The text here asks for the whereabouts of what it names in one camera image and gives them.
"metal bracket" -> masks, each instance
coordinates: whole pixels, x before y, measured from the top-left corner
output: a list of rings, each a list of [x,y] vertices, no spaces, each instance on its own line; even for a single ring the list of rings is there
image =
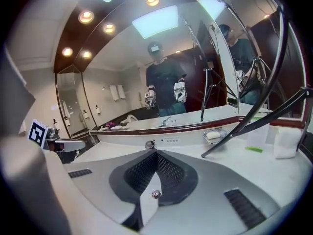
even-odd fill
[[[240,132],[253,118],[253,116],[258,112],[258,110],[262,107],[264,102],[267,100],[270,91],[273,89],[274,84],[277,81],[277,77],[279,75],[279,71],[282,67],[285,52],[287,49],[287,40],[288,40],[288,18],[283,15],[283,7],[279,7],[279,18],[280,18],[280,37],[278,44],[278,51],[275,60],[275,64],[273,67],[273,71],[268,79],[267,85],[264,87],[261,95],[259,96],[257,102],[248,112],[248,114],[244,117],[244,119],[217,145],[213,146],[211,149],[204,152],[201,157],[205,157],[210,154],[215,149],[221,147],[223,144],[227,143],[235,133]]]

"metal rod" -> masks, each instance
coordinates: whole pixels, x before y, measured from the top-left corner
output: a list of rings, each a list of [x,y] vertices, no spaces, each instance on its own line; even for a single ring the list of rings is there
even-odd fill
[[[270,70],[270,68],[268,67],[268,65],[266,64],[266,62],[263,60],[263,58],[262,57],[259,57],[260,58],[260,61],[264,64],[264,66],[268,69],[268,71],[269,72],[272,72],[271,70]],[[276,83],[276,85],[277,85],[277,88],[278,88],[278,90],[279,90],[279,92],[280,92],[280,94],[281,94],[281,99],[282,99],[282,101],[283,102],[286,102],[287,101],[287,97],[286,97],[286,95],[285,95],[285,93],[284,93],[284,90],[283,90],[283,87],[281,86],[281,84],[279,83],[279,81],[277,80],[277,83]],[[290,118],[292,118],[292,112],[288,112],[288,116],[290,117]]]
[[[225,90],[224,88],[222,88],[222,87],[220,87],[220,86],[218,86],[218,85],[217,85],[216,87],[217,87],[219,90],[222,90],[222,91],[226,92],[227,94],[232,95],[232,96],[235,98],[234,100],[238,101],[236,95],[233,94],[232,92],[229,92],[228,90]]]
[[[251,76],[252,76],[252,72],[253,72],[253,70],[255,69],[255,67],[254,67],[254,65],[255,65],[255,59],[256,59],[256,58],[254,58],[253,61],[252,61],[252,65],[251,65],[251,68],[250,68],[251,72],[250,72],[250,74],[249,74],[249,77],[248,77],[248,79],[247,79],[247,81],[246,81],[245,86],[243,87],[242,91],[240,92],[239,98],[242,97],[242,95],[243,95],[243,93],[244,93],[244,91],[245,91],[245,89],[246,89],[246,85],[248,84],[248,81],[249,81],[249,79],[250,79]]]
[[[234,92],[232,91],[232,89],[226,84],[226,82],[221,78],[221,76],[215,71],[213,70],[212,68],[209,68],[210,71],[212,71],[221,81],[223,84],[225,84],[225,86],[230,90],[230,92],[232,93],[231,95],[233,97],[235,97],[237,100],[238,98],[235,96]]]
[[[209,101],[210,95],[211,95],[211,93],[212,93],[213,86],[214,86],[214,85],[210,85],[210,86],[209,86],[209,92],[208,92],[208,94],[207,94],[204,107],[206,106],[206,104],[207,104],[208,101]]]
[[[232,9],[232,7],[227,2],[225,2],[224,0],[223,0],[223,2],[225,3],[226,9],[228,9],[230,11],[230,13],[236,18],[236,20],[239,22],[240,26],[243,28],[243,30],[244,30],[244,32],[245,32],[246,36],[248,37],[248,40],[249,40],[249,42],[251,44],[253,55],[255,57],[259,56],[258,52],[256,50],[256,47],[255,47],[255,45],[253,43],[253,40],[252,40],[250,34],[248,33],[248,30],[246,29],[246,26],[241,21],[241,19],[238,17],[237,13]]]
[[[208,83],[208,69],[205,69],[205,87],[204,87],[204,95],[202,100],[202,106],[201,106],[201,118],[200,121],[203,121],[203,115],[204,115],[204,108],[205,108],[205,98],[207,93],[207,83]]]
[[[266,86],[264,87],[260,97],[258,98],[255,105],[251,108],[248,114],[244,117],[244,119],[230,132],[228,135],[222,139],[217,145],[210,148],[208,151],[204,152],[201,157],[205,157],[210,154],[212,151],[221,147],[223,144],[227,143],[232,137],[234,133],[241,131],[253,118],[253,116],[258,112],[258,110],[262,107],[264,102],[269,96],[270,91],[273,89],[274,84],[279,75],[279,71],[281,70],[286,48],[287,48],[287,40],[288,40],[288,18],[283,15],[284,8],[282,6],[279,7],[279,19],[280,19],[280,37],[278,50],[276,55],[275,64],[273,67],[273,71],[268,79]]]
[[[295,95],[293,95],[288,101],[284,104],[279,106],[275,111],[271,112],[270,114],[266,115],[265,117],[245,126],[240,132],[234,133],[233,137],[245,134],[247,132],[253,131],[258,129],[275,119],[278,119],[283,114],[288,112],[290,108],[294,107],[297,103],[304,100],[305,98],[313,97],[313,89],[311,88],[302,88],[299,90]]]
[[[307,118],[307,121],[305,122],[305,125],[304,125],[304,129],[303,129],[303,132],[302,132],[302,136],[300,138],[300,141],[297,145],[297,149],[296,151],[300,148],[301,144],[303,143],[303,140],[307,134],[307,130],[308,130],[308,127],[309,127],[309,124],[311,122],[311,117],[312,117],[312,111],[313,111],[313,104],[312,104],[312,101],[309,101],[309,113],[308,113],[308,118]]]
[[[203,121],[203,115],[204,115],[204,109],[205,109],[205,99],[206,99],[206,95],[207,95],[207,85],[208,85],[208,64],[207,64],[207,61],[206,61],[206,56],[205,56],[205,53],[204,53],[204,50],[202,49],[200,43],[199,43],[199,40],[197,39],[193,29],[191,28],[190,24],[188,23],[188,21],[182,16],[180,15],[180,18],[184,21],[185,23],[185,26],[188,27],[191,35],[194,37],[195,41],[196,41],[196,44],[200,50],[200,53],[202,55],[202,59],[205,63],[205,87],[204,87],[204,95],[203,95],[203,100],[202,100],[202,106],[201,106],[201,117],[200,117],[200,121],[202,122]]]

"person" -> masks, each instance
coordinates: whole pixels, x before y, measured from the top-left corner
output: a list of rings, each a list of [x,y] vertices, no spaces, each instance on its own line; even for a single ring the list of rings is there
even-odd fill
[[[240,102],[254,105],[261,93],[261,84],[257,78],[257,73],[251,68],[254,53],[250,42],[248,39],[237,38],[228,25],[221,24],[219,28],[229,46],[235,70],[243,71],[245,74],[245,83],[247,83],[246,89],[249,88],[249,92],[240,99]]]
[[[148,53],[153,59],[153,64],[147,68],[147,87],[155,96],[159,117],[185,113],[185,99],[177,101],[174,86],[181,82],[184,87],[186,73],[177,61],[164,58],[161,43],[151,42],[148,45]]]

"mirror frame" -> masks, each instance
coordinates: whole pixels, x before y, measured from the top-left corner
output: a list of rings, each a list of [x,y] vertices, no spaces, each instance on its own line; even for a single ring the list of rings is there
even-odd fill
[[[58,76],[57,76],[57,75],[60,74],[61,72],[63,72],[64,70],[70,68],[71,66],[73,66],[73,69],[77,69],[74,65],[70,65],[70,66],[68,66],[68,67],[66,67],[66,68],[64,68],[64,69],[62,69],[61,71],[55,73],[55,92],[56,92],[56,96],[57,96],[59,111],[60,111],[60,115],[61,115],[61,118],[62,118],[63,125],[64,125],[64,127],[65,127],[65,129],[66,129],[66,131],[67,131],[67,135],[68,135],[68,137],[69,137],[70,139],[73,138],[73,137],[79,138],[81,135],[85,135],[86,133],[89,133],[90,131],[92,131],[92,130],[88,130],[87,132],[83,132],[83,133],[81,133],[81,134],[78,134],[78,135],[76,135],[76,136],[73,136],[73,135],[69,132],[69,129],[68,129],[67,125],[65,124],[65,120],[64,120],[64,116],[63,116],[63,112],[62,112],[62,110],[61,110],[61,104],[60,104],[60,97],[59,97],[59,90],[58,90]],[[80,76],[81,76],[82,84],[83,84],[83,89],[84,89],[84,94],[85,94],[85,98],[86,98],[87,105],[88,105],[88,109],[89,109],[89,112],[90,112],[90,114],[91,114],[92,120],[93,120],[93,122],[94,122],[94,124],[95,124],[95,127],[93,128],[93,130],[94,130],[95,128],[98,128],[98,126],[97,126],[97,123],[96,123],[96,121],[95,121],[95,119],[94,119],[94,117],[93,117],[93,114],[92,114],[92,111],[91,111],[91,108],[90,108],[90,105],[89,105],[89,102],[88,102],[88,98],[87,98],[86,90],[85,90],[85,84],[84,84],[83,74],[82,74],[78,69],[77,69],[77,71],[79,72],[79,74],[80,74]]]

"soap bar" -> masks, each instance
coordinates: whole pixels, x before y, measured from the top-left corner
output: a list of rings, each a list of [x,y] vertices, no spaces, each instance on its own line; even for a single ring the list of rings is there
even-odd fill
[[[212,131],[206,134],[208,139],[218,139],[220,136],[221,134],[218,131]]]

